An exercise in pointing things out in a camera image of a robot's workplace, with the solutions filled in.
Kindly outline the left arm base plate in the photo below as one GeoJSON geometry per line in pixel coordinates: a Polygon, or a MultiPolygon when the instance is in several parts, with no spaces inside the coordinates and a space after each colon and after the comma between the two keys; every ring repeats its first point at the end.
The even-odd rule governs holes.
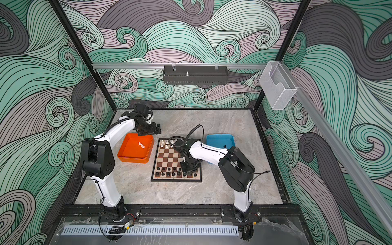
{"type": "Polygon", "coordinates": [[[124,211],[116,208],[109,208],[104,205],[100,206],[101,220],[107,223],[126,223],[138,221],[141,207],[137,205],[125,205],[124,211]]]}

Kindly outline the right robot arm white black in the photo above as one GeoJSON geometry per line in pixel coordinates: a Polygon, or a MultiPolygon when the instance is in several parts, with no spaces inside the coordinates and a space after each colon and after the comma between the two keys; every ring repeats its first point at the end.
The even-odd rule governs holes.
{"type": "Polygon", "coordinates": [[[195,126],[185,137],[172,136],[169,144],[180,154],[183,173],[192,174],[202,162],[218,166],[226,183],[234,190],[234,207],[240,214],[245,214],[252,205],[249,198],[255,167],[237,147],[229,149],[209,146],[191,135],[202,125],[195,126]]]}

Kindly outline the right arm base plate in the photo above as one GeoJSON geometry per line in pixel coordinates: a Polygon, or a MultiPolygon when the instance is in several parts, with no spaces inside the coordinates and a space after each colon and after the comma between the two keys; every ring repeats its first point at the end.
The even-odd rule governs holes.
{"type": "Polygon", "coordinates": [[[251,204],[247,211],[241,212],[234,205],[223,205],[220,207],[223,222],[231,223],[254,223],[261,218],[261,206],[251,204]]]}

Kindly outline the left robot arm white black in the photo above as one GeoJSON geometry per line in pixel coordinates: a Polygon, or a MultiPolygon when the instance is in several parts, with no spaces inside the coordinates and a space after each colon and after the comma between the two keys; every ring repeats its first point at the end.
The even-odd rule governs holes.
{"type": "Polygon", "coordinates": [[[152,122],[153,111],[144,104],[136,104],[132,111],[124,112],[101,136],[85,139],[81,146],[80,163],[101,197],[101,207],[115,220],[126,215],[124,198],[117,190],[112,172],[115,168],[113,147],[132,130],[138,136],[161,133],[160,124],[152,122]]]}

